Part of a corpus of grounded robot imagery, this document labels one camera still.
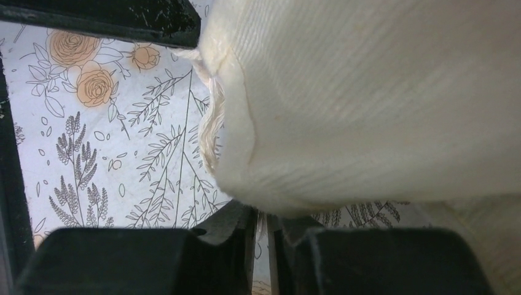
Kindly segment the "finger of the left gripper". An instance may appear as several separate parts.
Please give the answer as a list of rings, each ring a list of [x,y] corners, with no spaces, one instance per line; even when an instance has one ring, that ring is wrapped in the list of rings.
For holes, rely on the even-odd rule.
[[[20,280],[34,254],[5,66],[1,63],[1,294],[23,294]]]
[[[194,49],[202,21],[189,1],[1,0],[1,20],[127,42]]]

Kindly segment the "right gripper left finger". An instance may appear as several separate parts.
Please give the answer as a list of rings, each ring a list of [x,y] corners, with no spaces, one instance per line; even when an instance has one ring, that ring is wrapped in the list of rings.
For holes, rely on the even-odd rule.
[[[251,294],[257,211],[231,200],[192,228],[202,244],[197,286],[205,294]]]

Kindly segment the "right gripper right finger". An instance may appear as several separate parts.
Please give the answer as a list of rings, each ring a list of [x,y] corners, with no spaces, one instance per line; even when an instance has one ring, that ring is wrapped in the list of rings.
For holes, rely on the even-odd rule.
[[[319,294],[314,255],[307,232],[323,225],[307,216],[267,218],[270,279],[273,294]]]

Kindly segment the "large strawberry print cushion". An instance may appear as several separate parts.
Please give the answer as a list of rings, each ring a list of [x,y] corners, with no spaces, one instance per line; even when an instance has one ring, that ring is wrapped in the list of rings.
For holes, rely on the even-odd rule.
[[[215,1],[221,191],[282,216],[406,201],[520,293],[519,1]]]

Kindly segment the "floral table mat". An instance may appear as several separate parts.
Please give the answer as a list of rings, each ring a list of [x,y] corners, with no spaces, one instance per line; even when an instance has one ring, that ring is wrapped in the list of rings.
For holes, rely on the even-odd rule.
[[[1,23],[1,61],[34,251],[48,236],[75,270],[123,270],[158,294],[205,294],[186,229],[227,202],[204,170],[208,90],[190,60],[151,43]],[[269,294],[267,242],[253,294]]]

